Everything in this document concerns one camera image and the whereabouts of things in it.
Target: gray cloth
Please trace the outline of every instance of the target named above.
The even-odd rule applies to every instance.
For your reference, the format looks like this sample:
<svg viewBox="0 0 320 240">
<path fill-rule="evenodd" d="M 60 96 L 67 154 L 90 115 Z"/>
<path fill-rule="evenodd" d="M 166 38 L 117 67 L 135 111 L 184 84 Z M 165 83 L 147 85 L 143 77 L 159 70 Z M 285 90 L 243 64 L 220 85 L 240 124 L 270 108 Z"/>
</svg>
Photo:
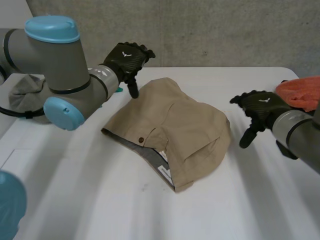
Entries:
<svg viewBox="0 0 320 240">
<path fill-rule="evenodd" d="M 45 79 L 27 74 L 10 91 L 10 108 L 19 113 L 35 111 L 42 108 L 51 95 Z M 50 123 L 45 115 L 33 119 L 41 124 Z"/>
<path fill-rule="evenodd" d="M 173 191 L 176 191 L 171 176 L 168 175 L 168 171 L 170 171 L 169 164 L 155 149 L 139 146 L 133 142 L 130 142 L 120 136 L 113 134 L 112 132 L 104 128 L 101 131 L 103 134 L 111 137 L 118 143 L 139 154 L 159 174 L 159 176 L 166 182 L 166 184 L 168 184 L 168 186 Z"/>
</svg>

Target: garment label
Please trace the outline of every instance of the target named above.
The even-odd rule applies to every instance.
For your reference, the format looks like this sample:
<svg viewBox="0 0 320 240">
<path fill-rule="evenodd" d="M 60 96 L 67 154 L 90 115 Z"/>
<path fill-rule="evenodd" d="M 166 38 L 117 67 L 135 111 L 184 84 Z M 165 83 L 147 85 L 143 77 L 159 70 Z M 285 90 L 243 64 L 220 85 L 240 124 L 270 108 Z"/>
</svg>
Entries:
<svg viewBox="0 0 320 240">
<path fill-rule="evenodd" d="M 162 175 L 171 183 L 171 185 L 174 185 L 171 179 L 171 173 L 170 169 L 167 170 L 163 165 L 158 167 L 158 170 L 162 173 Z"/>
<path fill-rule="evenodd" d="M 161 157 L 163 157 L 163 159 L 164 159 L 166 162 L 168 162 L 168 158 L 167 158 L 167 155 L 166 155 L 165 151 L 161 151 L 161 152 L 159 152 L 159 154 L 161 155 Z"/>
</svg>

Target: white tabletop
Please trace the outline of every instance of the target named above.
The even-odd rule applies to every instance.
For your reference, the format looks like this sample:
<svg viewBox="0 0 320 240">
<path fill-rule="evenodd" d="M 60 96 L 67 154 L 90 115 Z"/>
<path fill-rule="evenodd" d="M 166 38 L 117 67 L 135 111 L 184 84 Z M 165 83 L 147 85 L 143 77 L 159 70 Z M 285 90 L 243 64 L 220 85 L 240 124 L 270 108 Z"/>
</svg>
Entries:
<svg viewBox="0 0 320 240">
<path fill-rule="evenodd" d="M 16 240 L 318 240 L 320 176 L 281 155 L 269 131 L 238 147 L 250 119 L 229 100 L 297 76 L 281 67 L 144 68 L 139 85 L 170 77 L 227 115 L 233 143 L 221 165 L 174 193 L 137 154 L 103 135 L 130 99 L 115 93 L 68 132 L 18 119 L 0 140 L 0 166 L 25 184 Z"/>
</svg>

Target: orange cloth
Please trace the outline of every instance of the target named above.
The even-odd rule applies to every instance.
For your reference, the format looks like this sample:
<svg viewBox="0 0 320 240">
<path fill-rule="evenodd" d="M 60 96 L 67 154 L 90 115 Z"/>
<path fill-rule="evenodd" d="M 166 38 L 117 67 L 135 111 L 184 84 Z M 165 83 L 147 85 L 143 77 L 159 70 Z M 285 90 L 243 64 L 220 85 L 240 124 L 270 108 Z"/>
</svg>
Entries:
<svg viewBox="0 0 320 240">
<path fill-rule="evenodd" d="M 320 76 L 285 81 L 275 92 L 290 106 L 310 112 L 317 109 L 320 100 Z"/>
</svg>

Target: gray wall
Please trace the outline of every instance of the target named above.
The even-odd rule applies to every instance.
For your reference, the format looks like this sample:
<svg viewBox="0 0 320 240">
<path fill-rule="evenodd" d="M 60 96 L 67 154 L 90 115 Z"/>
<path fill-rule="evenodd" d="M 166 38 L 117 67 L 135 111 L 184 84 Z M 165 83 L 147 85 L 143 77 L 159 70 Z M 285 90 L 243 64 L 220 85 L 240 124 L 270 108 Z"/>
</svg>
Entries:
<svg viewBox="0 0 320 240">
<path fill-rule="evenodd" d="M 149 67 L 287 67 L 320 75 L 319 0 L 27 0 L 77 21 L 87 63 L 118 42 L 145 44 Z"/>
</svg>

